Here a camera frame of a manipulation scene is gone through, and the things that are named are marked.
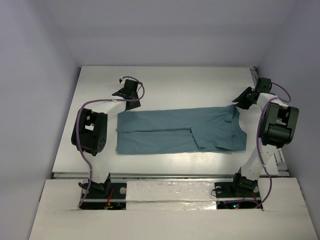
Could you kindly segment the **teal t shirt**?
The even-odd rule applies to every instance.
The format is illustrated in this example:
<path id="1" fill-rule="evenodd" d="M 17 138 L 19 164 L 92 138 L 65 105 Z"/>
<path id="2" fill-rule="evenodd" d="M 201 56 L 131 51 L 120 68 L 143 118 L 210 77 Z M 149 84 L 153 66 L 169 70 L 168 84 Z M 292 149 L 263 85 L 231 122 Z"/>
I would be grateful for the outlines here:
<path id="1" fill-rule="evenodd" d="M 120 155 L 245 151 L 247 134 L 235 105 L 126 111 L 118 115 Z"/>

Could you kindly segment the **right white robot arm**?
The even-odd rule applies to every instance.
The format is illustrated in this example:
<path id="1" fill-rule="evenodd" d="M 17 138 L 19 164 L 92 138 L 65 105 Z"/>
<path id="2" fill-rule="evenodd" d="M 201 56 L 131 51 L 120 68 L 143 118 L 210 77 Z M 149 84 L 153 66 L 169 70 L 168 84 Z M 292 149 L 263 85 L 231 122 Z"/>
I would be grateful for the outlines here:
<path id="1" fill-rule="evenodd" d="M 288 105 L 290 99 L 284 100 L 271 93 L 273 86 L 278 84 L 260 77 L 255 88 L 248 87 L 233 100 L 243 110 L 248 110 L 252 105 L 261 109 L 256 147 L 230 183 L 230 190 L 235 196 L 252 193 L 258 186 L 261 172 L 266 170 L 266 164 L 276 150 L 288 145 L 294 138 L 300 110 Z"/>

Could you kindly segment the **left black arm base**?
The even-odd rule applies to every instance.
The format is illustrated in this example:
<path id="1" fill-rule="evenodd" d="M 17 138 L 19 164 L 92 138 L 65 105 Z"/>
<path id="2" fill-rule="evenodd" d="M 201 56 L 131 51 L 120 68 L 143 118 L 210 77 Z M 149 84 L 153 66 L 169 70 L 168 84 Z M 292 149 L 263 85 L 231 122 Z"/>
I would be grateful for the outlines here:
<path id="1" fill-rule="evenodd" d="M 125 210 L 127 182 L 113 182 L 110 175 L 104 183 L 92 182 L 86 194 L 88 181 L 79 182 L 82 193 L 78 207 L 81 210 Z"/>

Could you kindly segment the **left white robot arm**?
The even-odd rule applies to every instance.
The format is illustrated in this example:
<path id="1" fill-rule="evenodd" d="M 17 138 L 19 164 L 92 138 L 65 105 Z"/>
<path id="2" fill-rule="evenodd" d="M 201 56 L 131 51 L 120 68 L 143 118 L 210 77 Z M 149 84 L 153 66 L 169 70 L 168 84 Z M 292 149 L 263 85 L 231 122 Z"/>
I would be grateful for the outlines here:
<path id="1" fill-rule="evenodd" d="M 88 182 L 79 184 L 85 196 L 105 198 L 110 194 L 110 174 L 98 159 L 107 144 L 108 121 L 122 112 L 139 108 L 145 94 L 143 83 L 134 77 L 123 76 L 119 84 L 121 88 L 111 97 L 85 102 L 76 115 L 71 143 L 89 168 Z"/>

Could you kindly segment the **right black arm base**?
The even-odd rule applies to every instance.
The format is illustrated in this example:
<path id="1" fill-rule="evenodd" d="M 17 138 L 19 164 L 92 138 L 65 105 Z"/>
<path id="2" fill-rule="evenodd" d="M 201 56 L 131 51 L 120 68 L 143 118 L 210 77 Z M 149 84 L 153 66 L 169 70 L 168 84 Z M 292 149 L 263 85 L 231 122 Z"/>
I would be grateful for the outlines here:
<path id="1" fill-rule="evenodd" d="M 257 180 L 249 180 L 235 173 L 232 181 L 219 180 L 210 194 L 216 199 L 218 210 L 261 209 L 261 195 Z"/>

